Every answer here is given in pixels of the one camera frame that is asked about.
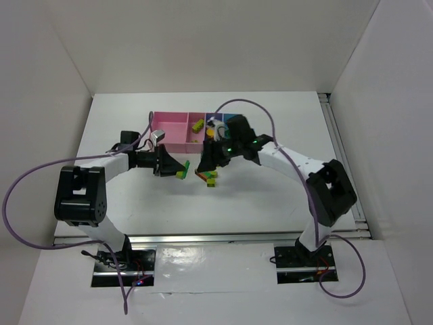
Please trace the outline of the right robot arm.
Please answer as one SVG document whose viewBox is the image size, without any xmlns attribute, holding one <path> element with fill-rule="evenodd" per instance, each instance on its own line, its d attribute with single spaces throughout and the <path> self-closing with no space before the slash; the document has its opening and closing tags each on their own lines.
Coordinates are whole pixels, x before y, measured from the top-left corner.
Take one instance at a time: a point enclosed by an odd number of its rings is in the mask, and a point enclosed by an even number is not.
<svg viewBox="0 0 433 325">
<path fill-rule="evenodd" d="M 200 154 L 199 173 L 210 173 L 241 156 L 298 181 L 305 190 L 312 220 L 295 241 L 303 258 L 315 256 L 330 237 L 337 220 L 357 202 L 342 163 L 315 160 L 278 144 L 271 135 L 257 135 L 242 114 L 156 112 L 152 131 L 165 133 L 171 153 Z"/>
</svg>

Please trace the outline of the dark green plate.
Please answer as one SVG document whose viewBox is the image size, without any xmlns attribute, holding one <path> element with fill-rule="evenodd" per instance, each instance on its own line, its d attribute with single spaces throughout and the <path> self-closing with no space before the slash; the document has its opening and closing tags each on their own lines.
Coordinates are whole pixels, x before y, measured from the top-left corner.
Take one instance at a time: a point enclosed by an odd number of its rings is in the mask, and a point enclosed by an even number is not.
<svg viewBox="0 0 433 325">
<path fill-rule="evenodd" d="M 189 171 L 189 166 L 190 166 L 190 161 L 186 160 L 186 162 L 184 164 L 184 170 L 182 172 L 182 179 L 185 179 L 187 177 L 187 173 Z"/>
</svg>

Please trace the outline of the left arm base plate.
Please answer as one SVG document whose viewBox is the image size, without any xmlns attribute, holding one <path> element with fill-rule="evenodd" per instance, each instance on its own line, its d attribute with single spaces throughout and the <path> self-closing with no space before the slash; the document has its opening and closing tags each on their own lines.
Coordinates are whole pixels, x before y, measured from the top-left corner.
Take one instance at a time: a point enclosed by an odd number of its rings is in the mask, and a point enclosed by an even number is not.
<svg viewBox="0 0 433 325">
<path fill-rule="evenodd" d="M 91 287 L 119 287 L 118 274 L 111 255 L 108 252 L 98 251 L 89 256 L 95 259 Z M 123 285 L 130 287 L 136 283 L 138 287 L 153 286 L 155 262 L 155 249 L 131 251 L 130 261 L 118 262 Z"/>
</svg>

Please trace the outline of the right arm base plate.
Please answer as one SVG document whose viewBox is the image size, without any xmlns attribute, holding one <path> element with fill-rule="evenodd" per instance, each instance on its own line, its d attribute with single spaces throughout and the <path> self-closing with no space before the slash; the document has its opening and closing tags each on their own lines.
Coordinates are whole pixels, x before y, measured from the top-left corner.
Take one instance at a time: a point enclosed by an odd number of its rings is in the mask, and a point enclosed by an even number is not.
<svg viewBox="0 0 433 325">
<path fill-rule="evenodd" d="M 330 245 L 324 246 L 314 257 L 301 259 L 294 246 L 276 246 L 269 262 L 276 267 L 278 284 L 337 282 L 338 273 Z"/>
</svg>

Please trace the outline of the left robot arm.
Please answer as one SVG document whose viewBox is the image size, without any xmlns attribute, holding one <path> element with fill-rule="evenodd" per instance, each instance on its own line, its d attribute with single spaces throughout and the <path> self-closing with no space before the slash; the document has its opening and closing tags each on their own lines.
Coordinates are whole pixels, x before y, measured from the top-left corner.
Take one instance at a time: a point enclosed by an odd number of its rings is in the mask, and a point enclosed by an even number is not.
<svg viewBox="0 0 433 325">
<path fill-rule="evenodd" d="M 117 152 L 80 166 L 65 166 L 60 171 L 54 215 L 58 221 L 79 229 L 90 240 L 98 241 L 105 252 L 113 251 L 120 263 L 132 258 L 129 237 L 116 228 L 107 216 L 106 184 L 134 168 L 151 169 L 155 176 L 170 177 L 187 169 L 158 140 L 164 132 L 157 130 L 153 148 L 139 149 L 140 133 L 122 131 Z"/>
</svg>

